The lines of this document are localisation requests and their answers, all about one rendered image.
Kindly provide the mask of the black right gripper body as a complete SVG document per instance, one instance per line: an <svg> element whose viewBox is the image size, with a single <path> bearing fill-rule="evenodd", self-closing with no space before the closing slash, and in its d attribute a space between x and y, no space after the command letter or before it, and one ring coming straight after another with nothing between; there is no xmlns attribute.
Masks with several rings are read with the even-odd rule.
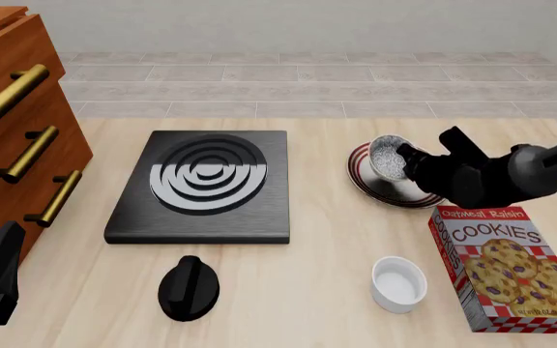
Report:
<svg viewBox="0 0 557 348"><path fill-rule="evenodd" d="M414 182L424 192L451 196L458 161L453 156L422 155L415 159Z"/></svg>

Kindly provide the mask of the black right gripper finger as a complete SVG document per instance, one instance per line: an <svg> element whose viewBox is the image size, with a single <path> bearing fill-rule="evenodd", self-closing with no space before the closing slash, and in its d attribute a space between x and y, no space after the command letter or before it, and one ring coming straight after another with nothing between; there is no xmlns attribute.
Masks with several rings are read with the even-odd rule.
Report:
<svg viewBox="0 0 557 348"><path fill-rule="evenodd" d="M412 182L423 180L426 176L426 158L424 156L405 158L403 171Z"/></svg>
<svg viewBox="0 0 557 348"><path fill-rule="evenodd" d="M424 160L431 157L430 153L413 147L407 143L400 144L400 146L397 147L396 152L405 160Z"/></svg>

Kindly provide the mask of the plate with red rings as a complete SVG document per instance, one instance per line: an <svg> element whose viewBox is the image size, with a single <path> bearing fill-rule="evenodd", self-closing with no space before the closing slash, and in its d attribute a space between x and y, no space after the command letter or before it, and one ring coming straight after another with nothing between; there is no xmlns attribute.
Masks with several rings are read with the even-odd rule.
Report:
<svg viewBox="0 0 557 348"><path fill-rule="evenodd" d="M398 208L431 208L445 202L442 196L421 191L409 180L387 182L374 173L368 158L369 142L356 147L347 160L351 182L362 193L378 202Z"/></svg>

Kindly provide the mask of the white ramekin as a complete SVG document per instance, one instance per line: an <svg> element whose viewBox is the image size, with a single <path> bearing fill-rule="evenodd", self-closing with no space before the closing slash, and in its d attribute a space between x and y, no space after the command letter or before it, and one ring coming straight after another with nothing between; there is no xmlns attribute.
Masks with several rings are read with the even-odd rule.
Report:
<svg viewBox="0 0 557 348"><path fill-rule="evenodd" d="M405 314L425 297L427 280L423 271L410 260L382 257L372 266L369 292L383 309Z"/></svg>

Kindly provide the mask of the flat black stove plate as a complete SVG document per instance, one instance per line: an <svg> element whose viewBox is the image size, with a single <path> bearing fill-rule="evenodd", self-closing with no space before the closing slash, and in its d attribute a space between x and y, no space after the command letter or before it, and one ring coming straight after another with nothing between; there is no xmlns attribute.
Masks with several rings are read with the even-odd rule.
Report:
<svg viewBox="0 0 557 348"><path fill-rule="evenodd" d="M104 239L144 245L288 244L287 132L153 131Z"/></svg>

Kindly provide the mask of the wooden cabinet drawer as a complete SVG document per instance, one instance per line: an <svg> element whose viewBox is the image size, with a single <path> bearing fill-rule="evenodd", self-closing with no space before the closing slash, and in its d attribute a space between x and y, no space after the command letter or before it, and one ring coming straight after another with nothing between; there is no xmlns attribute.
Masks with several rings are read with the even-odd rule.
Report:
<svg viewBox="0 0 557 348"><path fill-rule="evenodd" d="M15 184L0 178L0 190L25 188L44 182L49 176L61 176L85 156L82 135L72 109L58 84L44 89L38 97L27 98L0 120L0 168L7 169L30 147L27 132L41 132L55 127L58 135Z"/></svg>
<svg viewBox="0 0 557 348"><path fill-rule="evenodd" d="M43 228L23 218L40 214L60 185L52 182L56 176L67 176L74 170L83 170L93 157L85 138L70 138L61 144L51 144L15 185L0 179L0 228L14 221L25 230L21 258L27 256L34 243L40 238Z"/></svg>
<svg viewBox="0 0 557 348"><path fill-rule="evenodd" d="M35 105L44 106L65 70L44 23L37 14L21 17L0 31L0 92L13 83L10 74L42 64L49 77L17 104L6 117L16 117Z"/></svg>

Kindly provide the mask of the oatmeal raisin cookies box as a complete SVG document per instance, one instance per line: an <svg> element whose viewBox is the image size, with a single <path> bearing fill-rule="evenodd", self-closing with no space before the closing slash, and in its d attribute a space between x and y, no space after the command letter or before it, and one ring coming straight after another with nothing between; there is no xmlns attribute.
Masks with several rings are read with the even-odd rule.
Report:
<svg viewBox="0 0 557 348"><path fill-rule="evenodd" d="M472 332L557 334L557 256L523 208L439 205L428 227Z"/></svg>

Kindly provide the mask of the round black stove knob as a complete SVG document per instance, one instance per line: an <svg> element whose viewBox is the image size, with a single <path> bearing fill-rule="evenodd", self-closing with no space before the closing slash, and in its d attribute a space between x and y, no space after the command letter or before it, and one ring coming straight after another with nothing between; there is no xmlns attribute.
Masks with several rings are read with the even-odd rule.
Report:
<svg viewBox="0 0 557 348"><path fill-rule="evenodd" d="M220 296L219 278L199 257L186 255L162 279L158 301L173 321L189 322L213 309Z"/></svg>

